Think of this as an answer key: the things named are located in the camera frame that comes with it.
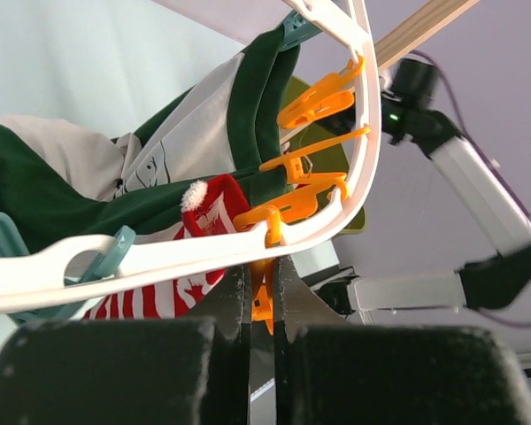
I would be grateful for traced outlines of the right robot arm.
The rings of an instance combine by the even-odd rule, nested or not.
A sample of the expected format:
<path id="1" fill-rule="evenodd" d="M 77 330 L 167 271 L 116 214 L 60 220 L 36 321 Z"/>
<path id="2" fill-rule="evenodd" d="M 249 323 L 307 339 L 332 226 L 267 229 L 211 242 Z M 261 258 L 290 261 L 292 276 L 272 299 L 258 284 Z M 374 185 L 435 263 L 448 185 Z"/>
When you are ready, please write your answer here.
<path id="1" fill-rule="evenodd" d="M 467 134 L 461 119 L 430 108 L 444 77 L 430 57 L 413 52 L 399 62 L 381 93 L 381 124 L 391 144 L 414 143 L 450 184 L 496 251 L 444 272 L 327 282 L 318 295 L 339 314 L 463 307 L 493 321 L 531 281 L 531 214 Z"/>

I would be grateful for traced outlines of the green and white garment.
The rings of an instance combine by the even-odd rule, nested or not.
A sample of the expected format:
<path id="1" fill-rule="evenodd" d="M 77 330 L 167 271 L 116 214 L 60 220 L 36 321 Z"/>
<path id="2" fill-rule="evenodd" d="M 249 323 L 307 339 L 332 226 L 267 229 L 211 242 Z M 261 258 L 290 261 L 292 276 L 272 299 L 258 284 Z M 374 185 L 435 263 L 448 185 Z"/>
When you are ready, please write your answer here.
<path id="1" fill-rule="evenodd" d="M 213 215 L 285 192 L 276 122 L 300 55 L 259 35 L 139 128 L 110 138 L 62 119 L 0 115 L 0 213 L 31 252 L 130 227 L 144 242 L 204 236 Z"/>

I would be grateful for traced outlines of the white plastic clip hanger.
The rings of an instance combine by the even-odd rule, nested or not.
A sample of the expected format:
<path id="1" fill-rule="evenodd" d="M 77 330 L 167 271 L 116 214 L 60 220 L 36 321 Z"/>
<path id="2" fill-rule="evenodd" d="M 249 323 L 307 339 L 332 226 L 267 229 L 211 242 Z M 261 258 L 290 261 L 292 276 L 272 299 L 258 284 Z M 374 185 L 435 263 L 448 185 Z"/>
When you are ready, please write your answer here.
<path id="1" fill-rule="evenodd" d="M 372 187 L 381 147 L 379 72 L 366 6 L 349 1 L 341 10 L 330 1 L 290 1 L 289 7 L 343 44 L 365 67 L 355 79 L 357 122 L 369 130 L 352 135 L 354 156 L 345 185 L 334 191 L 326 208 L 310 219 L 250 230 L 169 242 L 134 244 L 119 267 L 99 282 L 67 287 L 67 265 L 86 251 L 107 253 L 112 236 L 74 236 L 26 257 L 0 258 L 0 313 L 68 304 L 132 290 L 145 285 L 215 269 L 280 257 L 325 242 L 347 225 L 363 206 Z"/>

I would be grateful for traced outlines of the teal clothes peg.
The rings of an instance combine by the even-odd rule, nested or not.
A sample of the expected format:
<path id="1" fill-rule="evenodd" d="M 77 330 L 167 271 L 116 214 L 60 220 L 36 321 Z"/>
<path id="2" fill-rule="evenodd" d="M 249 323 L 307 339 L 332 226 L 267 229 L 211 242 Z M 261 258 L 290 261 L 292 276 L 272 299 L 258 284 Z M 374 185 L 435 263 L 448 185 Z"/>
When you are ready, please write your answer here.
<path id="1" fill-rule="evenodd" d="M 0 314 L 18 325 L 71 319 L 85 302 L 54 292 L 114 276 L 134 241 L 134 230 L 124 226 L 114 236 L 68 238 L 32 255 L 13 220 L 0 212 Z"/>

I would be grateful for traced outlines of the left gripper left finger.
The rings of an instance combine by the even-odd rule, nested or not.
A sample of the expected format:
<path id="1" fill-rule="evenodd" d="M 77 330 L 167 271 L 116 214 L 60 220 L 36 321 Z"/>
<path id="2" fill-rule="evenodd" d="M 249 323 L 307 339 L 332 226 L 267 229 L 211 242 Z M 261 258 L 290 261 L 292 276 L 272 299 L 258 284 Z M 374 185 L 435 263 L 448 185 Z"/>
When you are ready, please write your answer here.
<path id="1" fill-rule="evenodd" d="M 38 321 L 0 351 L 0 424 L 245 424 L 250 273 L 170 320 Z"/>

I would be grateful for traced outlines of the red white striped sock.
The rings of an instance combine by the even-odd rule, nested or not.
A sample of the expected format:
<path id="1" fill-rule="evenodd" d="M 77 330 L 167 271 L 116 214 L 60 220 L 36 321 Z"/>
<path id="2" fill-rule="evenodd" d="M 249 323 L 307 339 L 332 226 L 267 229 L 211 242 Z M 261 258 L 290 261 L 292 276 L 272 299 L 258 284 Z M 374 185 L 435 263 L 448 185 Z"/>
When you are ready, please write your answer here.
<path id="1" fill-rule="evenodd" d="M 200 263 L 221 253 L 218 237 L 235 232 L 234 217 L 250 209 L 236 180 L 223 174 L 189 185 L 180 221 L 152 235 L 138 236 L 123 262 L 125 275 Z M 191 273 L 108 295 L 89 308 L 85 320 L 172 319 L 194 307 L 223 277 L 220 268 Z"/>

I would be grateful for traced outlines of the olive green plastic basket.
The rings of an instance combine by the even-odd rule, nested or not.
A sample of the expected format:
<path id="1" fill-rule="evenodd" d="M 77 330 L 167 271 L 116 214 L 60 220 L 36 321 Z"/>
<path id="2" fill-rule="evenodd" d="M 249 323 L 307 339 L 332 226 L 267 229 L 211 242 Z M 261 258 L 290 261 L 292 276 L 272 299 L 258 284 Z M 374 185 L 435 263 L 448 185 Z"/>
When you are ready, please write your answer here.
<path id="1" fill-rule="evenodd" d="M 309 88 L 309 85 L 295 76 L 289 80 L 282 106 L 289 105 Z M 291 136 L 286 142 L 281 143 L 283 154 L 308 147 L 327 139 L 348 134 L 356 125 L 355 105 L 353 104 L 343 112 L 330 115 L 327 118 L 314 121 L 305 129 Z M 326 174 L 329 180 L 336 176 L 343 180 L 347 177 L 350 164 L 342 143 L 335 144 L 321 151 L 315 151 L 302 158 L 304 174 Z M 358 235 L 365 230 L 366 211 L 363 207 L 354 218 L 339 232 L 340 235 Z"/>

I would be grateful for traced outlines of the orange clothes peg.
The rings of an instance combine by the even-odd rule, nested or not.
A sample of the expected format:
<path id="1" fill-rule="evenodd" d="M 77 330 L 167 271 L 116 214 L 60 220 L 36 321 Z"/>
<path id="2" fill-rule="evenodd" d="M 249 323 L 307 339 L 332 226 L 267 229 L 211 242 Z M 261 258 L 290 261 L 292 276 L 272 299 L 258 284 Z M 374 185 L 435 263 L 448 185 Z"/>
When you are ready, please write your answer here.
<path id="1" fill-rule="evenodd" d="M 250 230 L 255 224 L 265 221 L 265 247 L 272 248 L 281 240 L 281 213 L 274 205 L 261 205 L 234 218 L 238 232 Z M 250 263 L 252 290 L 251 320 L 263 321 L 272 336 L 273 324 L 273 263 L 274 258 L 260 259 Z"/>
<path id="2" fill-rule="evenodd" d="M 266 202 L 280 211 L 285 223 L 293 223 L 312 217 L 319 209 L 318 195 L 332 188 L 340 190 L 342 202 L 349 197 L 346 178 L 344 180 L 332 178 L 313 184 L 297 184 L 297 186 L 297 189 Z"/>
<path id="3" fill-rule="evenodd" d="M 355 96 L 347 86 L 363 72 L 366 61 L 362 56 L 351 59 L 342 73 L 329 73 L 285 106 L 277 116 L 284 129 L 299 128 L 344 111 L 353 105 Z"/>
<path id="4" fill-rule="evenodd" d="M 259 171 L 270 171 L 281 166 L 285 169 L 287 182 L 295 184 L 313 184 L 314 182 L 321 182 L 332 178 L 344 180 L 347 174 L 343 172 L 314 173 L 310 156 L 313 153 L 327 150 L 336 145 L 343 144 L 350 139 L 367 135 L 370 132 L 371 128 L 368 125 L 364 125 L 362 128 L 349 132 L 345 135 L 318 141 L 266 161 L 259 167 Z"/>

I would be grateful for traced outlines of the wooden clothes rack frame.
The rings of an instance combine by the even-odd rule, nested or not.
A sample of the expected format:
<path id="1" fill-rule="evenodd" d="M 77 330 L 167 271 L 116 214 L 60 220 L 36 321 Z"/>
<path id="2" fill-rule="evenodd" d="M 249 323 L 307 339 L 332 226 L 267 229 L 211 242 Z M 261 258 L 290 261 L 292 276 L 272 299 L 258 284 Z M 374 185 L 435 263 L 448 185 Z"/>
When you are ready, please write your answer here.
<path id="1" fill-rule="evenodd" d="M 479 0 L 431 0 L 423 4 L 374 45 L 378 70 L 389 69 L 477 3 Z"/>

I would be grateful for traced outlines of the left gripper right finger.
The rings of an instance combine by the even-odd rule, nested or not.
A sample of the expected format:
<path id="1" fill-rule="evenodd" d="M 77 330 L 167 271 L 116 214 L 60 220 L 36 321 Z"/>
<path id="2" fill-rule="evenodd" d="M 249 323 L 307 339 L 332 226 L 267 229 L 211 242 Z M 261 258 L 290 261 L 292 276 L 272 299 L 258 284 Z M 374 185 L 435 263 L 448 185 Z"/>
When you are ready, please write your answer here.
<path id="1" fill-rule="evenodd" d="M 512 349 L 485 328 L 347 322 L 273 263 L 280 424 L 531 424 Z"/>

